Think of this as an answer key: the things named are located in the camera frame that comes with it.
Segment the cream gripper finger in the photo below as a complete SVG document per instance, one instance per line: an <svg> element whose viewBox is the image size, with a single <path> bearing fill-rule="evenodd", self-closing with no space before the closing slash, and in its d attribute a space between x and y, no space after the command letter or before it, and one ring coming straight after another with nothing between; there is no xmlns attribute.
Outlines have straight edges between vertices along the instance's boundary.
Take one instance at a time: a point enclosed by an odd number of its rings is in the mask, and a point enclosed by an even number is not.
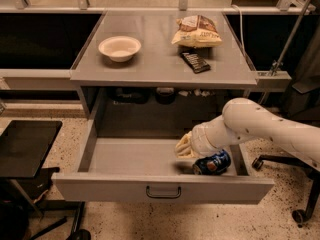
<svg viewBox="0 0 320 240"><path fill-rule="evenodd" d="M199 155L191 147L191 137L192 133L188 132L176 144L174 152L178 158L199 158Z"/></svg>

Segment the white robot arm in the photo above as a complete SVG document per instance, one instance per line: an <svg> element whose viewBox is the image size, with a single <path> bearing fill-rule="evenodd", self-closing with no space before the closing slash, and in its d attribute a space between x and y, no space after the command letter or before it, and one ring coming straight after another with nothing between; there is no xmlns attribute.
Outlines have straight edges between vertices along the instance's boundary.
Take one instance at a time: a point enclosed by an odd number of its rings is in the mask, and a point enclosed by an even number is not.
<svg viewBox="0 0 320 240"><path fill-rule="evenodd" d="M220 116L194 126L178 142L175 153L209 157L227 146L255 138L268 140L319 170L319 127L281 118L246 98L228 101Z"/></svg>

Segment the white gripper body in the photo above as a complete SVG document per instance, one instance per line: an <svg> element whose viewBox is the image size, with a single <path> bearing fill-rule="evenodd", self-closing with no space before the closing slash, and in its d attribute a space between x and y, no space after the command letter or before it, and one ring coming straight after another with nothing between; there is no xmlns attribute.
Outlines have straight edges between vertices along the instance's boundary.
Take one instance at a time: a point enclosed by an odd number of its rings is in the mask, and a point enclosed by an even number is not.
<svg viewBox="0 0 320 240"><path fill-rule="evenodd" d="M191 147L200 156L211 156L229 144L230 137L221 117L198 124L191 131Z"/></svg>

